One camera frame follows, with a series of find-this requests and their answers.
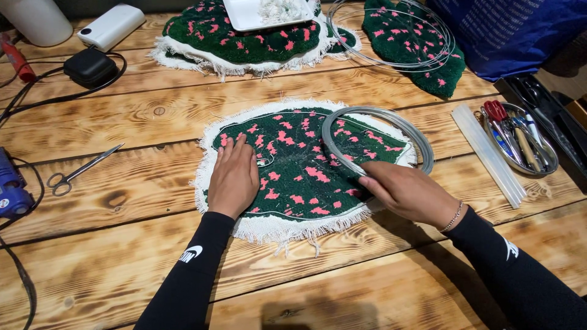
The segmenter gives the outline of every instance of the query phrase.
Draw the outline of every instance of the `bracelet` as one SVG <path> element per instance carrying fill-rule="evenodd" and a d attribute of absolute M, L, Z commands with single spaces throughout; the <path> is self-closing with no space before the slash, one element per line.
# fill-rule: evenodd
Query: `bracelet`
<path fill-rule="evenodd" d="M 458 210 L 455 213 L 454 217 L 452 220 L 450 220 L 450 222 L 448 223 L 448 225 L 446 227 L 444 227 L 440 232 L 444 233 L 445 231 L 447 231 L 450 226 L 452 226 L 454 224 L 454 221 L 458 218 L 458 216 L 461 215 L 461 209 L 463 208 L 463 201 L 461 200 L 461 204 L 458 205 Z"/>

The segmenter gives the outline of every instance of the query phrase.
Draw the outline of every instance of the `leaf-shaped rug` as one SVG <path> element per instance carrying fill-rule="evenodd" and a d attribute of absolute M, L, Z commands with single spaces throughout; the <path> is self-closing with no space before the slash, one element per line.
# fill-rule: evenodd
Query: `leaf-shaped rug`
<path fill-rule="evenodd" d="M 394 5 L 389 0 L 367 0 L 365 9 L 381 8 L 409 12 L 426 20 L 427 13 L 405 2 Z M 363 30 L 371 40 L 373 51 L 383 60 L 394 63 L 416 63 L 434 58 L 442 50 L 444 36 L 433 26 L 409 15 L 390 11 L 365 11 Z M 463 52 L 455 46 L 446 63 L 429 72 L 404 73 L 422 90 L 441 97 L 452 97 L 465 69 Z"/>
<path fill-rule="evenodd" d="M 200 147 L 204 158 L 190 185 L 201 212 L 208 209 L 207 190 L 217 150 L 229 137 L 247 134 L 257 153 L 261 186 L 237 221 L 233 236 L 258 244 L 277 242 L 288 252 L 292 240 L 343 231 L 381 208 L 357 181 L 357 175 L 322 144 L 324 118 L 345 107 L 330 101 L 286 99 L 245 110 L 211 124 Z M 341 152 L 356 163 L 382 160 L 409 166 L 415 151 L 400 130 L 365 115 L 348 115 L 332 125 Z"/>
<path fill-rule="evenodd" d="M 324 56 L 348 59 L 337 40 L 328 34 L 320 3 L 309 0 L 318 15 L 297 25 L 251 32 L 232 28 L 221 0 L 202 0 L 163 28 L 163 36 L 149 54 L 164 66 L 177 69 L 213 70 L 224 81 L 226 75 L 252 72 L 264 76 L 279 69 L 301 70 L 320 63 Z M 360 49 L 356 32 L 342 30 L 353 48 Z"/>

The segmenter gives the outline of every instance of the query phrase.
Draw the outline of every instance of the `wire coil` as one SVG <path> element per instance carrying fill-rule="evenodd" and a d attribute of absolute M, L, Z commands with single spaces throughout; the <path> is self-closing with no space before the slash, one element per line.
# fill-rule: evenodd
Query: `wire coil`
<path fill-rule="evenodd" d="M 413 14 L 410 14 L 407 12 L 398 11 L 395 9 L 382 9 L 382 8 L 360 9 L 357 11 L 349 12 L 349 13 L 341 16 L 340 18 L 343 18 L 345 16 L 348 16 L 348 15 L 356 13 L 356 12 L 363 12 L 363 11 L 365 13 L 367 11 L 388 11 L 388 12 L 396 12 L 399 14 L 411 16 L 411 17 L 414 17 L 414 18 L 420 20 L 423 24 L 428 25 L 427 28 L 434 29 L 436 31 L 436 33 L 438 33 L 438 35 L 442 36 L 444 39 L 444 42 L 442 45 L 443 48 L 433 58 L 429 58 L 428 60 L 425 60 L 423 62 L 414 62 L 414 63 L 387 62 L 384 60 L 374 59 L 374 58 L 371 58 L 365 54 L 362 54 L 359 51 L 354 50 L 351 46 L 349 46 L 341 38 L 340 34 L 338 33 L 338 29 L 336 29 L 336 25 L 334 24 L 334 21 L 333 21 L 336 11 L 338 9 L 340 9 L 340 7 L 342 7 L 346 1 L 347 0 L 336 0 L 333 3 L 333 5 L 328 9 L 328 14 L 326 16 L 326 24 L 328 26 L 330 26 L 330 29 L 332 30 L 334 36 L 338 39 L 340 44 L 346 49 L 347 52 L 352 53 L 353 55 L 355 55 L 359 58 L 362 58 L 362 59 L 366 60 L 367 62 L 370 62 L 376 66 L 389 65 L 389 66 L 392 66 L 395 71 L 399 71 L 399 72 L 413 72 L 413 73 L 415 73 L 415 72 L 429 72 L 431 70 L 436 70 L 436 69 L 442 67 L 444 65 L 444 63 L 447 62 L 450 55 L 452 55 L 454 52 L 454 48 L 455 48 L 455 44 L 456 44 L 456 42 L 454 40 L 454 36 L 453 36 L 452 32 L 450 32 L 450 29 L 448 28 L 448 26 L 443 22 L 443 20 L 436 13 L 434 13 L 432 10 L 430 10 L 428 7 L 424 6 L 423 4 L 421 4 L 418 1 L 402 0 L 401 2 L 408 4 L 408 6 L 414 6 L 416 8 L 421 9 L 425 13 L 427 13 L 427 16 L 430 19 L 424 20 L 422 18 L 419 18 L 419 17 L 414 16 Z"/>
<path fill-rule="evenodd" d="M 332 126 L 332 123 L 334 123 L 334 121 L 338 117 L 341 117 L 348 113 L 372 115 L 384 119 L 389 123 L 397 126 L 397 128 L 399 128 L 403 133 L 405 133 L 420 150 L 423 162 L 421 170 L 426 174 L 430 174 L 430 172 L 432 172 L 432 167 L 434 166 L 434 153 L 432 152 L 432 147 L 430 146 L 430 143 L 428 142 L 426 136 L 424 136 L 424 134 L 414 125 L 412 125 L 412 123 L 408 122 L 406 119 L 403 119 L 401 116 L 396 115 L 395 113 L 392 113 L 389 110 L 370 106 L 345 107 L 330 114 L 328 117 L 324 119 L 324 122 L 322 123 L 322 140 L 324 141 L 324 144 L 326 145 L 328 150 L 330 150 L 330 152 L 334 154 L 336 158 L 339 160 L 339 162 L 341 162 L 343 165 L 345 165 L 346 167 L 348 167 L 360 176 L 367 175 L 367 173 L 359 165 L 348 160 L 342 154 L 342 152 L 340 152 L 340 150 L 335 146 L 334 141 L 332 140 L 332 134 L 330 132 L 330 127 Z"/>

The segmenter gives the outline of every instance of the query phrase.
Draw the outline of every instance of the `hand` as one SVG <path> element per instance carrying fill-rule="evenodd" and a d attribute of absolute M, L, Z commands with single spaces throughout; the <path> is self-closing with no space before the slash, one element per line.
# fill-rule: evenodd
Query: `hand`
<path fill-rule="evenodd" d="M 226 148 L 218 148 L 218 159 L 208 189 L 208 211 L 235 220 L 251 205 L 259 191 L 257 156 L 246 141 L 247 136 L 241 135 L 235 146 L 229 137 Z"/>
<path fill-rule="evenodd" d="M 441 230 L 453 219 L 459 200 L 451 196 L 424 172 L 385 161 L 368 161 L 360 165 L 370 177 L 359 178 L 392 212 L 415 222 L 433 225 Z M 468 206 L 449 230 L 457 226 Z"/>

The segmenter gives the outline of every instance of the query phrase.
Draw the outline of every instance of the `arm sleeve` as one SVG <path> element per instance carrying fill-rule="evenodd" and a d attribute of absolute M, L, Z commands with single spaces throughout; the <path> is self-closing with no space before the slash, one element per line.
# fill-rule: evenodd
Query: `arm sleeve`
<path fill-rule="evenodd" d="M 206 212 L 198 230 L 137 321 L 134 330 L 205 327 L 214 277 L 235 221 Z"/>
<path fill-rule="evenodd" d="M 587 329 L 587 303 L 469 207 L 446 236 L 517 329 Z"/>

